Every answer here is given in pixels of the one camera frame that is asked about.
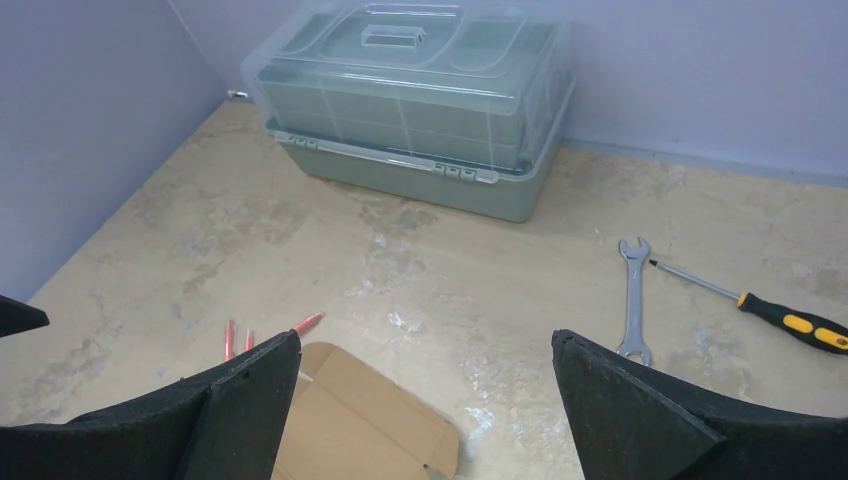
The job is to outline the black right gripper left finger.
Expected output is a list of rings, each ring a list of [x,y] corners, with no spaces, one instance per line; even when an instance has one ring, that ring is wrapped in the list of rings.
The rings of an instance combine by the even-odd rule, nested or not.
[[[64,424],[1,430],[4,479],[268,479],[301,360],[293,331]]]

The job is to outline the black yellow handled screwdriver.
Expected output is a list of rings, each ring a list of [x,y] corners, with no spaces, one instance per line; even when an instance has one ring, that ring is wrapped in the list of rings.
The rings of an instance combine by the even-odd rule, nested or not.
[[[740,311],[759,317],[808,346],[835,355],[847,355],[847,328],[835,321],[765,301],[750,292],[732,292],[658,260],[651,259],[649,263],[734,300]]]

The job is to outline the red pen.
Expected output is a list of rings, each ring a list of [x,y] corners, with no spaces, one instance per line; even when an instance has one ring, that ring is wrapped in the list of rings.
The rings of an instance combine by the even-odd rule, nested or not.
[[[251,329],[248,329],[247,332],[246,332],[246,337],[245,337],[244,350],[245,351],[251,350],[254,347],[254,344],[255,344],[254,331],[251,330]]]
[[[225,325],[224,358],[230,361],[235,356],[235,322],[229,319]]]
[[[300,323],[298,323],[294,327],[294,330],[297,332],[298,335],[303,336],[306,333],[308,333],[309,331],[311,331],[323,318],[324,318],[323,312],[318,312],[316,314],[313,314],[313,315],[307,317],[306,319],[302,320]]]

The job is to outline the brown cardboard box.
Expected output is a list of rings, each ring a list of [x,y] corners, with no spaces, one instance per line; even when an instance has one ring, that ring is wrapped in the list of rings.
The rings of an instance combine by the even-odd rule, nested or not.
[[[275,479],[452,479],[457,429],[343,348],[301,349]]]

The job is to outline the silver open-end wrench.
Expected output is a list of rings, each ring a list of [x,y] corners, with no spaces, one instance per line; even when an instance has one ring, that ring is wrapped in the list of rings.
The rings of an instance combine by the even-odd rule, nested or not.
[[[619,242],[619,251],[627,265],[626,327],[617,353],[625,358],[638,356],[641,363],[650,367],[652,356],[642,335],[643,292],[642,269],[650,257],[650,245],[641,236],[638,245],[631,247],[625,239]]]

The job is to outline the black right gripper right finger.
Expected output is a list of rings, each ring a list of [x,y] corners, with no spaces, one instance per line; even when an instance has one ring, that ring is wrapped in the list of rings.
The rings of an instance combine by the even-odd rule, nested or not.
[[[588,479],[844,479],[847,421],[756,405],[567,329],[553,368]]]

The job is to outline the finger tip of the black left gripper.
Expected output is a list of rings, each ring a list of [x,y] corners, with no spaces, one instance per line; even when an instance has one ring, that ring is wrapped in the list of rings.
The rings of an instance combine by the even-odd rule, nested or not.
[[[0,297],[0,337],[46,327],[50,324],[47,314],[17,300]]]

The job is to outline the green clear-lid plastic toolbox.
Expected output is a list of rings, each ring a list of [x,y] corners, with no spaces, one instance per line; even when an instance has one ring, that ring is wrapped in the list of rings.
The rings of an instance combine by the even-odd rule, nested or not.
[[[309,1],[242,61],[306,174],[521,223],[576,85],[551,1]]]

